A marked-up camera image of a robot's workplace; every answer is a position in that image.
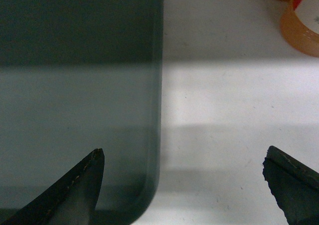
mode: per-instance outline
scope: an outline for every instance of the white table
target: white table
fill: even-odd
[[[262,175],[274,145],[319,171],[319,60],[276,0],[164,0],[159,188],[136,225],[285,225]]]

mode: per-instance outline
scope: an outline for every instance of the white surface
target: white surface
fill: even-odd
[[[318,0],[301,0],[295,9],[298,19],[315,33],[319,33],[319,8],[316,8],[317,1]]]
[[[285,225],[271,145],[319,171],[319,60],[291,48],[275,0],[164,0],[161,169],[137,225]]]

